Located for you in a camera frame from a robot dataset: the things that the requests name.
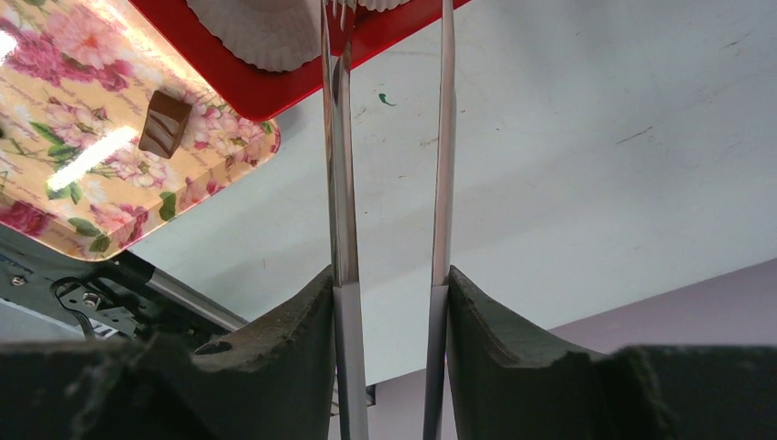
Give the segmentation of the red chocolate box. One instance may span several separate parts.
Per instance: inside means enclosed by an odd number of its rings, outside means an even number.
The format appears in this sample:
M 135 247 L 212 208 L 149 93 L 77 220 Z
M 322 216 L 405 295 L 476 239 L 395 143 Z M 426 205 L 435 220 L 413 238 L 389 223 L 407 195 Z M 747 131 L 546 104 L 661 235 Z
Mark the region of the red chocolate box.
M 269 120 L 322 88 L 320 58 L 295 71 L 262 71 L 236 58 L 183 1 L 130 3 L 238 114 Z M 442 3 L 409 1 L 386 12 L 360 6 L 352 39 L 352 66 L 360 66 L 442 16 Z

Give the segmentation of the floral serving tray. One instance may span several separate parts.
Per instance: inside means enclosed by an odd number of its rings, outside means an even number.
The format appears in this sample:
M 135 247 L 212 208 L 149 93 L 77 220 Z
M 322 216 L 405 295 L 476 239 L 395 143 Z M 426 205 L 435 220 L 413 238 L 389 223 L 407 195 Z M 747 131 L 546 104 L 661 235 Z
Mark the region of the floral serving tray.
M 138 141 L 155 91 L 192 112 L 170 159 Z M 279 150 L 127 1 L 1 4 L 1 227 L 102 261 Z

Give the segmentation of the white paper cup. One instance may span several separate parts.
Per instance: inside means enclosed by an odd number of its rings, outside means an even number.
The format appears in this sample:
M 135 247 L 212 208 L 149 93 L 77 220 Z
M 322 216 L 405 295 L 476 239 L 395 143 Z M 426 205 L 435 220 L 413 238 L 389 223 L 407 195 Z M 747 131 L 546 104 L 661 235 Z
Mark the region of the white paper cup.
M 188 0 L 207 31 L 238 59 L 269 72 L 291 72 L 321 55 L 318 1 Z

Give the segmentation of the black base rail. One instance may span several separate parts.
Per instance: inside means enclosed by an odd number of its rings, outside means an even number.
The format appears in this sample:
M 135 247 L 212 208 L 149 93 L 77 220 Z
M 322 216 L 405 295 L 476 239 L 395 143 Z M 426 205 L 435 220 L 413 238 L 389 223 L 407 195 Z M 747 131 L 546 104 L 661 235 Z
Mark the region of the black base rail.
M 76 333 L 91 328 L 100 338 L 139 340 L 166 333 L 192 348 L 247 323 L 130 251 L 79 261 L 7 227 L 1 229 L 1 303 Z

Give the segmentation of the silver serving tongs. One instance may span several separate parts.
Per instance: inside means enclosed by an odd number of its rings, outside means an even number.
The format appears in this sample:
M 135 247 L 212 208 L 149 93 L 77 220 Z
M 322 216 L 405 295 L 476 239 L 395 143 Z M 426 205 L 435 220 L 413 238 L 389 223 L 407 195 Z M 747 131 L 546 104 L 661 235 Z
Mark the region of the silver serving tongs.
M 356 2 L 322 1 L 321 60 L 341 436 L 368 437 L 350 77 Z M 422 436 L 442 435 L 456 141 L 454 4 L 441 3 L 441 73 Z

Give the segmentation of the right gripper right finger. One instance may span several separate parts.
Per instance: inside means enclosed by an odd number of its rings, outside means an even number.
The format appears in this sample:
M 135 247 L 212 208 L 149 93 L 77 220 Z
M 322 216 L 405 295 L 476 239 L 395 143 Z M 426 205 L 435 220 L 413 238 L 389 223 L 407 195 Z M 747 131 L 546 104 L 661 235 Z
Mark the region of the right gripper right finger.
M 447 366 L 461 439 L 773 439 L 772 346 L 573 344 L 451 268 Z

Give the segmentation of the striped brown chocolate bar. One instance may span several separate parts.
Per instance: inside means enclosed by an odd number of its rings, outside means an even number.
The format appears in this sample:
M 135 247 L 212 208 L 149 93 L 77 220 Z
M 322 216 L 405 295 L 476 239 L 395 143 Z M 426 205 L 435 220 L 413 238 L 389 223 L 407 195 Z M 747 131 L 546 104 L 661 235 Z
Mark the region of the striped brown chocolate bar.
M 181 144 L 192 106 L 162 91 L 155 91 L 149 101 L 138 148 L 170 159 Z

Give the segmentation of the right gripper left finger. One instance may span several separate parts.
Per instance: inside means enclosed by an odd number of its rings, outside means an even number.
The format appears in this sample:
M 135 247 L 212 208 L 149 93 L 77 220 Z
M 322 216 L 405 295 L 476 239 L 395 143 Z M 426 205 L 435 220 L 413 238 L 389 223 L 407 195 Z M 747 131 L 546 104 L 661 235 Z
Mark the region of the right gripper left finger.
M 239 330 L 1 347 L 4 439 L 324 439 L 335 350 L 330 269 Z

